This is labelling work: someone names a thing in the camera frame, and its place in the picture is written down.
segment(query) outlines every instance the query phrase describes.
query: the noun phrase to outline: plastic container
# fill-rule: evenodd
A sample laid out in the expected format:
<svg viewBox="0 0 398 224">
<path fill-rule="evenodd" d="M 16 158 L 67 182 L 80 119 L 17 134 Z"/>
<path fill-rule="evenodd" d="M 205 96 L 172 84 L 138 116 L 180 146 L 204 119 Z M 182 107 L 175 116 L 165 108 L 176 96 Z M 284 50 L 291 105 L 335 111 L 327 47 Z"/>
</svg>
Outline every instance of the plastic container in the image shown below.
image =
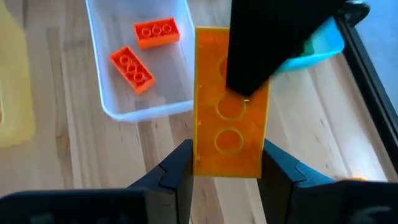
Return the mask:
<svg viewBox="0 0 398 224">
<path fill-rule="evenodd" d="M 308 41 L 311 42 L 308 45 L 312 45 L 313 54 L 286 60 L 278 72 L 311 67 L 344 49 L 344 40 L 334 19 L 326 21 Z"/>
<path fill-rule="evenodd" d="M 116 121 L 136 122 L 193 107 L 195 31 L 186 0 L 86 0 L 103 110 Z M 180 40 L 140 49 L 133 24 L 174 18 Z M 109 56 L 129 46 L 156 83 L 137 95 Z"/>
<path fill-rule="evenodd" d="M 25 33 L 0 0 L 0 147 L 34 133 Z"/>
<path fill-rule="evenodd" d="M 228 28 L 196 28 L 193 174 L 260 178 L 270 82 L 248 99 L 227 90 L 228 43 Z"/>
</svg>

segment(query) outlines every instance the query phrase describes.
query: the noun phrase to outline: orange lego brick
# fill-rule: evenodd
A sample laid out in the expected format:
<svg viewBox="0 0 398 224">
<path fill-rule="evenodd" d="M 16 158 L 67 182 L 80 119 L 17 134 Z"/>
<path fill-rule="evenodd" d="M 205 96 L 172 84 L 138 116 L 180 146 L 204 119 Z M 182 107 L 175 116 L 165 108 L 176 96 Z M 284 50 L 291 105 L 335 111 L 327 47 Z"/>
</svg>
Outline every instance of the orange lego brick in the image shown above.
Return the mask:
<svg viewBox="0 0 398 224">
<path fill-rule="evenodd" d="M 173 18 L 134 24 L 138 46 L 142 49 L 180 40 L 180 32 Z"/>
<path fill-rule="evenodd" d="M 270 83 L 250 98 L 227 90 L 228 41 L 227 28 L 196 28 L 193 174 L 258 178 Z"/>
<path fill-rule="evenodd" d="M 110 59 L 137 94 L 141 94 L 155 84 L 155 77 L 130 47 L 123 47 L 110 55 Z"/>
</svg>

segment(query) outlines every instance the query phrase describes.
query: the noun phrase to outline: black frame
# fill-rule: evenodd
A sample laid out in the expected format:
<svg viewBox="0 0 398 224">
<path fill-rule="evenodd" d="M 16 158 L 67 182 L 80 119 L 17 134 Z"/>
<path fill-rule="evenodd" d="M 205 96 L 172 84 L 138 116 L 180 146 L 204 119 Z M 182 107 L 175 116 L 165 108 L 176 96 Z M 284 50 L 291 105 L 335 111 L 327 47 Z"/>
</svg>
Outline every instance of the black frame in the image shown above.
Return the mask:
<svg viewBox="0 0 398 224">
<path fill-rule="evenodd" d="M 398 172 L 398 115 L 358 32 L 348 24 L 343 16 L 335 16 L 335 20 L 345 41 L 344 56 L 383 145 Z"/>
</svg>

